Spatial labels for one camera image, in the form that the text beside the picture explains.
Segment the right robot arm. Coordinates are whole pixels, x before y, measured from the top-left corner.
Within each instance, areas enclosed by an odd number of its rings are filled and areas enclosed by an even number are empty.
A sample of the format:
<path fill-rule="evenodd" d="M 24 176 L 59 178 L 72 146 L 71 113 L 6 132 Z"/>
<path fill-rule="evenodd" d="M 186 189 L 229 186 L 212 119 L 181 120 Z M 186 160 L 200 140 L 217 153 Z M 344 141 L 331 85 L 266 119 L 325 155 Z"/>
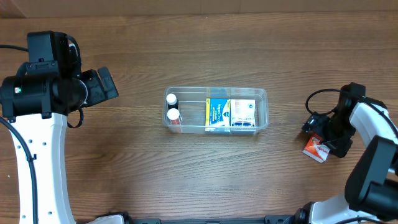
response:
<path fill-rule="evenodd" d="M 286 223 L 385 223 L 397 219 L 397 127 L 387 106 L 368 98 L 366 88 L 350 83 L 337 91 L 329 112 L 310 112 L 302 131 L 310 135 L 303 153 L 318 162 L 345 157 L 358 133 L 365 150 L 348 177 L 345 191 L 322 202 L 309 202 Z"/>

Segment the black bottle white cap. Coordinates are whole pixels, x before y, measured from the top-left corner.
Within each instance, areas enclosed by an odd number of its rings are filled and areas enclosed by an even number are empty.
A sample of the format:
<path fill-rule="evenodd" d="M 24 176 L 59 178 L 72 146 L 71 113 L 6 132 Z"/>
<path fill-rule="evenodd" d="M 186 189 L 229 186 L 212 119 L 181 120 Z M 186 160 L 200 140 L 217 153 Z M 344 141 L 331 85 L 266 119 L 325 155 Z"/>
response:
<path fill-rule="evenodd" d="M 178 108 L 178 99 L 176 95 L 173 93 L 170 93 L 166 96 L 166 103 L 169 110 L 172 108 L 174 109 Z"/>

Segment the red caplet box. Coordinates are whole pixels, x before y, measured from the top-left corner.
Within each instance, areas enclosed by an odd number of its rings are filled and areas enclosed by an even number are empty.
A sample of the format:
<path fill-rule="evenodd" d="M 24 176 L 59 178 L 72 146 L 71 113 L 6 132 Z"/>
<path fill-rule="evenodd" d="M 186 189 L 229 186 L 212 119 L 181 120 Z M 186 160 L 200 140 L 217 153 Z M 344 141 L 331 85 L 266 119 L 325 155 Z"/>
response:
<path fill-rule="evenodd" d="M 329 156 L 330 149 L 321 143 L 322 140 L 323 138 L 319 135 L 312 134 L 302 152 L 319 163 L 325 162 Z"/>

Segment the white Hansaplast plaster box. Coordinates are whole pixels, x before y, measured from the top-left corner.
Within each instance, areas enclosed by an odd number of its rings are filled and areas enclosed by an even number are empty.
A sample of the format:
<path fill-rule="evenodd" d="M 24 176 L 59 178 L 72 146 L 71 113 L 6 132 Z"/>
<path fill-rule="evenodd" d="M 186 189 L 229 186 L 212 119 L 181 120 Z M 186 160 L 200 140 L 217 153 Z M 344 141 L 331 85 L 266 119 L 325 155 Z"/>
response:
<path fill-rule="evenodd" d="M 231 126 L 255 127 L 255 100 L 231 99 Z"/>

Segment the orange tube white cap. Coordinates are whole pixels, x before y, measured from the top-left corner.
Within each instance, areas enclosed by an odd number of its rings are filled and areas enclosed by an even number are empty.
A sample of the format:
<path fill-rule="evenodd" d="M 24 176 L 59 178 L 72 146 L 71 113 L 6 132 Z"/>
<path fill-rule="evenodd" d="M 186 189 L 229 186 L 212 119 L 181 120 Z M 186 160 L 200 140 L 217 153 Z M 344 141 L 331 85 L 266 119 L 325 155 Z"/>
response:
<path fill-rule="evenodd" d="M 176 108 L 171 108 L 167 112 L 167 118 L 171 125 L 180 125 L 180 111 Z"/>

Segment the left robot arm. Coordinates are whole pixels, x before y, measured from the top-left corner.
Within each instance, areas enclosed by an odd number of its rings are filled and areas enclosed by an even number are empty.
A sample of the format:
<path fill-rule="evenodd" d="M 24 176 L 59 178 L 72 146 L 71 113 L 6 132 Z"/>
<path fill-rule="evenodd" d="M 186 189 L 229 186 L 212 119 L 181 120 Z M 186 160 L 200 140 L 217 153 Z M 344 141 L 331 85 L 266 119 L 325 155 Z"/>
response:
<path fill-rule="evenodd" d="M 21 223 L 73 223 L 65 167 L 68 115 L 118 96 L 106 67 L 81 69 L 76 40 L 63 32 L 27 35 L 28 61 L 1 84 L 1 123 L 17 159 Z"/>

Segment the blue yellow VapoDrops box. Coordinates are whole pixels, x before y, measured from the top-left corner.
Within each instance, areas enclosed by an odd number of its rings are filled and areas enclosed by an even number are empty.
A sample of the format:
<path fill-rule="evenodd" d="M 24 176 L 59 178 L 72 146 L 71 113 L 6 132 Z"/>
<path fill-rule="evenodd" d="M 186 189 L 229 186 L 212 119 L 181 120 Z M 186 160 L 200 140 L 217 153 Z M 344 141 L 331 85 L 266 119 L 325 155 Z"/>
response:
<path fill-rule="evenodd" d="M 227 127 L 230 125 L 231 100 L 226 98 L 206 99 L 206 126 Z"/>

